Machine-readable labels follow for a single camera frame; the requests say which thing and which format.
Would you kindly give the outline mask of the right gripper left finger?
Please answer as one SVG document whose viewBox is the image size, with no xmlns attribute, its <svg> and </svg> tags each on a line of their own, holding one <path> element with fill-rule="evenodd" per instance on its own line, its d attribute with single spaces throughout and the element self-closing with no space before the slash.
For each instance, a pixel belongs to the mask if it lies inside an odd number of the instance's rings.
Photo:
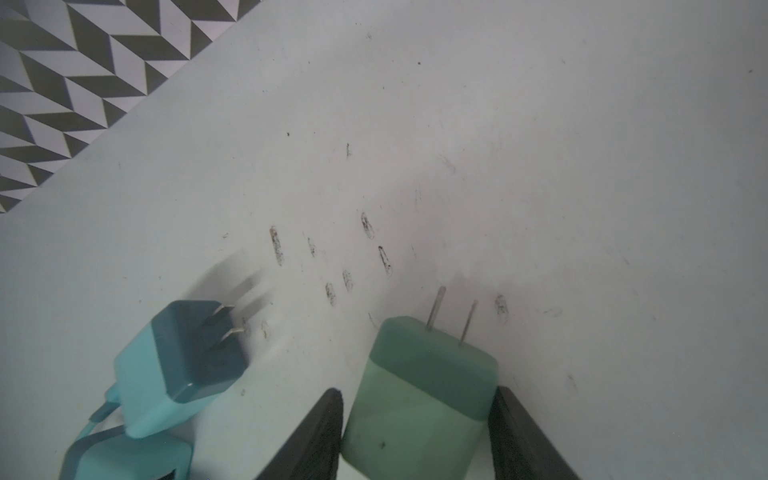
<svg viewBox="0 0 768 480">
<path fill-rule="evenodd" d="M 326 390 L 257 480 L 334 480 L 342 442 L 342 393 Z"/>
</svg>

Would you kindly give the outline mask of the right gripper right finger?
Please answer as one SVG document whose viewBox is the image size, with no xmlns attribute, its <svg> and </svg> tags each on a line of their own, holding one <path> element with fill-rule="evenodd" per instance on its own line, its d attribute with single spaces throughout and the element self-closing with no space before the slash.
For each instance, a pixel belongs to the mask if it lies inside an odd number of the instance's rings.
<svg viewBox="0 0 768 480">
<path fill-rule="evenodd" d="M 496 480 L 579 479 L 510 388 L 497 388 L 488 428 Z"/>
</svg>

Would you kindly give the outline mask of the green charger plug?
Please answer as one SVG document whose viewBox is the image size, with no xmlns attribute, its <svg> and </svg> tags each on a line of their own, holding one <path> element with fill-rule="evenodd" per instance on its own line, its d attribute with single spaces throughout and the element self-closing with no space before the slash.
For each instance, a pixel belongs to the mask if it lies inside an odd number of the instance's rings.
<svg viewBox="0 0 768 480">
<path fill-rule="evenodd" d="M 499 382 L 488 353 L 435 328 L 429 318 L 386 319 L 351 407 L 344 460 L 369 479 L 463 479 Z"/>
</svg>

